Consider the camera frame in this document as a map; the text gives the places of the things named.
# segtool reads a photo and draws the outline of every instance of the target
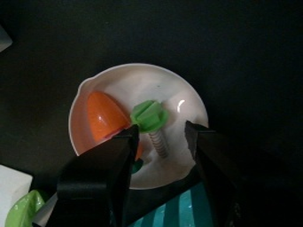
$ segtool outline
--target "green object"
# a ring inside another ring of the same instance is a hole
[[[132,165],[130,173],[134,174],[140,170],[141,166],[142,166],[142,160],[137,159]]]
[[[5,227],[32,227],[32,219],[45,201],[46,195],[42,192],[30,191],[10,208],[5,219]]]
[[[138,125],[140,133],[149,133],[160,129],[166,119],[168,112],[153,100],[146,100],[136,105],[130,112],[130,122]]]

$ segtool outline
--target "black surface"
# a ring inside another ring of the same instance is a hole
[[[281,161],[272,184],[301,202],[301,14],[300,1],[0,0],[14,42],[0,53],[0,163],[54,191],[80,82],[152,63],[196,88],[212,128],[247,148],[239,160],[257,149]]]

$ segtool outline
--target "white bowl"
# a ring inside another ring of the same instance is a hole
[[[150,189],[182,179],[193,167],[193,159],[184,138],[184,123],[208,126],[204,103],[188,82],[172,71],[146,64],[112,67],[88,78],[78,86],[69,118],[68,131],[77,155],[96,146],[86,116],[86,100],[92,91],[108,93],[130,113],[145,100],[157,100],[169,112],[161,133],[169,146],[168,157],[158,157],[148,134],[140,134],[144,147],[142,167],[130,176],[132,189]]]

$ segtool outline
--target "striped fabric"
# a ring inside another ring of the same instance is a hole
[[[129,227],[213,227],[204,185],[198,183]]]

